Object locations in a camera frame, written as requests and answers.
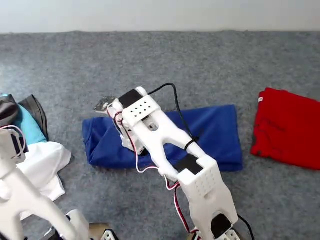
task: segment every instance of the fabric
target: fabric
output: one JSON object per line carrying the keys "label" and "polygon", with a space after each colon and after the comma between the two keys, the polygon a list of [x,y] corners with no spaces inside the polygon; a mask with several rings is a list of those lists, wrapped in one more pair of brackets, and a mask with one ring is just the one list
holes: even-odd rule
{"label": "fabric", "polygon": [[21,105],[19,106],[19,113],[13,125],[16,125],[24,133],[26,143],[28,145],[36,143],[46,143],[47,139],[41,131],[36,120],[31,114]]}
{"label": "fabric", "polygon": [[[71,152],[63,145],[52,141],[34,143],[28,147],[29,152],[25,154],[25,161],[17,164],[17,167],[42,195],[52,201],[56,200],[66,193],[57,172],[68,165]],[[9,187],[0,180],[0,198],[7,200],[10,194]],[[30,214],[24,212],[21,219],[28,216]]]}
{"label": "fabric", "polygon": [[320,170],[320,102],[285,90],[259,94],[251,153]]}
{"label": "fabric", "polygon": [[[15,108],[18,107],[17,114],[16,114],[16,116],[14,116],[14,121],[11,121],[11,124],[17,126],[18,128],[20,128],[22,130],[22,132],[24,133],[27,145],[31,145],[31,144],[35,144],[35,143],[46,143],[47,138],[44,136],[38,123],[33,118],[33,116],[30,114],[30,112],[28,112],[27,109],[25,109],[20,104],[16,104],[12,95],[2,94],[0,99],[1,98],[8,98],[8,97],[10,97],[11,102],[13,102],[15,105],[17,105]],[[29,98],[26,98],[24,101],[22,101],[22,103],[24,105],[26,105],[26,100],[28,100],[28,99]],[[44,114],[42,107],[40,106],[40,104],[38,104],[38,105],[39,105],[38,107],[41,108],[41,110],[39,109],[39,111],[42,111]],[[28,106],[28,108],[32,111],[37,111],[34,106],[32,106],[32,107]],[[46,117],[44,116],[42,119],[45,121],[45,124],[47,124]]]}
{"label": "fabric", "polygon": [[18,113],[19,107],[12,95],[0,96],[0,127],[11,125]]}
{"label": "fabric", "polygon": [[19,102],[19,104],[31,114],[34,120],[38,123],[46,140],[49,141],[47,117],[44,109],[36,97],[34,95],[30,95],[26,99]]}
{"label": "fabric", "polygon": [[[166,114],[179,128],[184,129],[176,111]],[[182,114],[193,135],[200,134],[198,141],[200,147],[217,160],[221,171],[243,169],[237,113],[234,105],[184,110]],[[82,135],[87,160],[91,165],[106,168],[134,168],[136,166],[134,153],[122,146],[119,133],[110,118],[95,117],[84,120]],[[183,149],[171,144],[166,144],[164,150],[172,165],[187,154]],[[141,168],[152,164],[150,154],[139,156]]]}

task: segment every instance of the light blue cloth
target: light blue cloth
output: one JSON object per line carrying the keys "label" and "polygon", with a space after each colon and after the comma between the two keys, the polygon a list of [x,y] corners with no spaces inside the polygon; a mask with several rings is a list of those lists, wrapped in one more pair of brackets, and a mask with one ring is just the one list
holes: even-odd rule
{"label": "light blue cloth", "polygon": [[13,125],[21,129],[25,136],[26,144],[46,143],[47,139],[42,133],[38,123],[32,117],[32,115],[23,106],[18,104],[19,113],[16,117]]}

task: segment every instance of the dark gray cloth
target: dark gray cloth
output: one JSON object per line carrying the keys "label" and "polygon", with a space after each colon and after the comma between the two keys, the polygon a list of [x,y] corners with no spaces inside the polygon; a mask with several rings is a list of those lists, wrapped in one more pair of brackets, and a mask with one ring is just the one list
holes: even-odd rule
{"label": "dark gray cloth", "polygon": [[0,97],[0,127],[11,125],[17,118],[18,112],[19,106],[11,94]]}
{"label": "dark gray cloth", "polygon": [[31,116],[38,123],[46,140],[49,141],[47,117],[44,109],[36,97],[34,95],[30,95],[26,99],[19,102],[19,104],[31,114]]}

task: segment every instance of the red folded cloth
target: red folded cloth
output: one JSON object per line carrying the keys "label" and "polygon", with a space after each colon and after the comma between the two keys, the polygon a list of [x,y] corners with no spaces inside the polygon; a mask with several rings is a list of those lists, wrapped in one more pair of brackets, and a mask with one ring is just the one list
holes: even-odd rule
{"label": "red folded cloth", "polygon": [[272,88],[258,101],[251,154],[320,170],[320,102]]}

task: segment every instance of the white cloth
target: white cloth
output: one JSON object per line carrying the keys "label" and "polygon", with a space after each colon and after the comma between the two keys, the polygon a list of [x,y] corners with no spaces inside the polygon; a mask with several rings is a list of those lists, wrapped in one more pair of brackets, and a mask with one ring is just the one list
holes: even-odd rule
{"label": "white cloth", "polygon": [[[28,149],[24,162],[17,164],[18,168],[42,195],[52,201],[65,194],[57,172],[68,165],[71,152],[60,143],[53,141],[34,143],[28,145]],[[8,200],[10,196],[11,190],[0,180],[0,198]],[[28,212],[23,212],[20,216],[21,220],[30,215]]]}

